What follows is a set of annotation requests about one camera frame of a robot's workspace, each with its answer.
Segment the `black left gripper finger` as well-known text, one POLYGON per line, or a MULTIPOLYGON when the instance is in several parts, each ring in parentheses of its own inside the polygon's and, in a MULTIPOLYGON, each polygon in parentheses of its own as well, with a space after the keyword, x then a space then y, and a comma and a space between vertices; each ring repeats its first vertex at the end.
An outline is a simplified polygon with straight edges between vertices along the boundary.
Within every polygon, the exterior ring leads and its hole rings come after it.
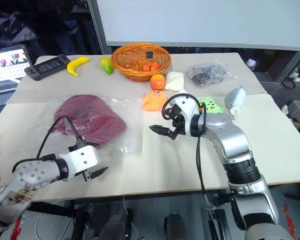
POLYGON ((107 170, 108 170, 108 166, 106 166, 106 167, 103 167, 103 168, 101 168, 101 169, 98 169, 97 171, 94 171, 94 172, 92 172, 91 174, 90 174, 90 178, 91 179, 94 179, 94 178, 97 178, 97 177, 99 177, 99 176, 101 176, 103 173, 105 173, 107 170))

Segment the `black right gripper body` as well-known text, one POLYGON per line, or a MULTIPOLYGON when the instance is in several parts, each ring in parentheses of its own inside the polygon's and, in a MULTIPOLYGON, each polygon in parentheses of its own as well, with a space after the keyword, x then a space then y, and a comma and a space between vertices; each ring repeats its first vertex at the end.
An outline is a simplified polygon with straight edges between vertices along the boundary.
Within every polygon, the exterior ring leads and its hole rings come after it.
POLYGON ((172 120, 172 126, 178 128, 179 135, 185 135, 185 118, 181 114, 181 109, 175 104, 173 107, 165 109, 165 115, 172 120))

